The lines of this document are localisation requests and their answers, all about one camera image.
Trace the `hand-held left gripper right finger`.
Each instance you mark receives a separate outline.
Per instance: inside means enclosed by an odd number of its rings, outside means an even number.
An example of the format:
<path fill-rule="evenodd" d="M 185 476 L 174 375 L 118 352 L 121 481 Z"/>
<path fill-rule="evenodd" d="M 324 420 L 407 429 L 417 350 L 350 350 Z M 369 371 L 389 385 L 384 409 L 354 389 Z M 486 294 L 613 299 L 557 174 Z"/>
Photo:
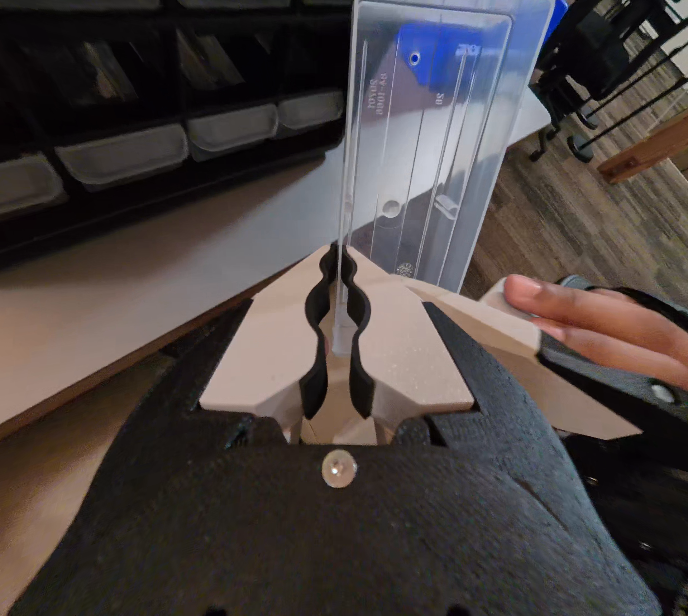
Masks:
<path fill-rule="evenodd" d="M 396 276 L 342 246 L 342 355 L 363 419 L 343 443 L 389 443 L 402 422 L 470 411 L 475 399 L 420 298 Z"/>

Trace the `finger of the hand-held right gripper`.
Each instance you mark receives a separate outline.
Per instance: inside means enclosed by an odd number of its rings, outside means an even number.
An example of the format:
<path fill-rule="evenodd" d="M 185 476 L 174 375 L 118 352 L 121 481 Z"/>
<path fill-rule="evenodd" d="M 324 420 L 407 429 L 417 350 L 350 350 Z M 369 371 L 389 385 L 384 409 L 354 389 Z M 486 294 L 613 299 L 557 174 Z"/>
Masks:
<path fill-rule="evenodd" d="M 553 428 L 599 440 L 642 434 L 640 428 L 536 360 L 499 348 L 488 352 L 521 384 Z"/>
<path fill-rule="evenodd" d="M 403 277 L 402 284 L 422 301 L 435 305 L 473 340 L 496 357 L 505 355 L 535 359 L 540 349 L 540 330 L 520 319 L 463 295 Z"/>

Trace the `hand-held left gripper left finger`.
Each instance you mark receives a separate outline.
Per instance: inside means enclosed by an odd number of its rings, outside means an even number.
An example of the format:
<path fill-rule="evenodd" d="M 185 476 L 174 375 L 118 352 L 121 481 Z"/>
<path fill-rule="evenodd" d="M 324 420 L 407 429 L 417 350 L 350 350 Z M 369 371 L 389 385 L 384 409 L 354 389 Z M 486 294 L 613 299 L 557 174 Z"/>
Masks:
<path fill-rule="evenodd" d="M 325 339 L 338 247 L 324 245 L 258 292 L 205 390 L 208 412 L 271 418 L 298 443 L 328 390 Z"/>

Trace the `clear plastic drawer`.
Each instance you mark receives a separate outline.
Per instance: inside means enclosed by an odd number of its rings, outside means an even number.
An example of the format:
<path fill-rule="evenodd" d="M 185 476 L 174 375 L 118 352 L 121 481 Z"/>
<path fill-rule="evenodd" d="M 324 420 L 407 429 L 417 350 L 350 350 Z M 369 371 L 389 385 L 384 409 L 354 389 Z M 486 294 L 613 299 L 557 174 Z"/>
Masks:
<path fill-rule="evenodd" d="M 459 292 L 555 0 L 354 0 L 339 247 Z"/>

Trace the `grey desk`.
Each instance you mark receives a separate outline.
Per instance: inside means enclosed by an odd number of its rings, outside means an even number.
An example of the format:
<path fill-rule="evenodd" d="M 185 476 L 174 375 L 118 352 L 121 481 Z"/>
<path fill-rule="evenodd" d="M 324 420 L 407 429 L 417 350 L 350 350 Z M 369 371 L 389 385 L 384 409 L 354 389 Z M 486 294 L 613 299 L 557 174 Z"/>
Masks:
<path fill-rule="evenodd" d="M 223 313 L 332 242 L 343 144 L 1 271 L 1 438 Z"/>

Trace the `person's right hand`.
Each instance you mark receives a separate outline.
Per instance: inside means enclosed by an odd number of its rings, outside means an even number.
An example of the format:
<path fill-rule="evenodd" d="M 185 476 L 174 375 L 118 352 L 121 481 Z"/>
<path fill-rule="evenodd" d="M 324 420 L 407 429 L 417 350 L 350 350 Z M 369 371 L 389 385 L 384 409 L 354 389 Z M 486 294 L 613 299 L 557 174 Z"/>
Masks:
<path fill-rule="evenodd" d="M 541 331 L 593 363 L 687 390 L 687 332 L 627 295 L 516 274 L 505 279 L 503 293 Z"/>

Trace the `wooden beam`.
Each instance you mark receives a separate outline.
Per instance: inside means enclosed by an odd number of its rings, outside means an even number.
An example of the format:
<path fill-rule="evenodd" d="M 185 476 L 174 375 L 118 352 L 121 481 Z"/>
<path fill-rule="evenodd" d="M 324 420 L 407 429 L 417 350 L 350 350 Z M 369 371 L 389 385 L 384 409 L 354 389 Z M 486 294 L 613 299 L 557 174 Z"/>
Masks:
<path fill-rule="evenodd" d="M 687 110 L 663 122 L 649 135 L 597 167 L 609 184 L 625 182 L 655 165 L 670 161 L 680 172 L 687 171 Z"/>

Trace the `person's beige pants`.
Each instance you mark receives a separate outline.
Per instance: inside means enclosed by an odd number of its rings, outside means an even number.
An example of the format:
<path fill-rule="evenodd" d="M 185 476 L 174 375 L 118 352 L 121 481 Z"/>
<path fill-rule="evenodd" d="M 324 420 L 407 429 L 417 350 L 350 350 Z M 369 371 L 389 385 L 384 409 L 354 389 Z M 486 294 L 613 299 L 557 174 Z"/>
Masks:
<path fill-rule="evenodd" d="M 175 364 L 156 353 L 1 441 L 1 614 L 72 523 L 105 453 Z"/>

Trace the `black office chair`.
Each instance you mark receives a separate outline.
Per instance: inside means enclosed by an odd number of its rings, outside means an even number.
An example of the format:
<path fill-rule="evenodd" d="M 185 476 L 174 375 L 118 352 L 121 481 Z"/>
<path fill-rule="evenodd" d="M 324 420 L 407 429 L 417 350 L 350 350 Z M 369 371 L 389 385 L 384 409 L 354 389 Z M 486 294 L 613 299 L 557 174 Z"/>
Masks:
<path fill-rule="evenodd" d="M 555 41 L 554 49 L 537 64 L 541 75 L 532 92 L 550 115 L 550 128 L 538 132 L 538 161 L 548 143 L 573 114 L 589 128 L 597 128 L 595 112 L 583 118 L 591 101 L 602 102 L 627 81 L 663 44 L 687 27 L 675 13 L 681 0 L 621 0 L 605 14 L 592 9 L 571 33 Z"/>

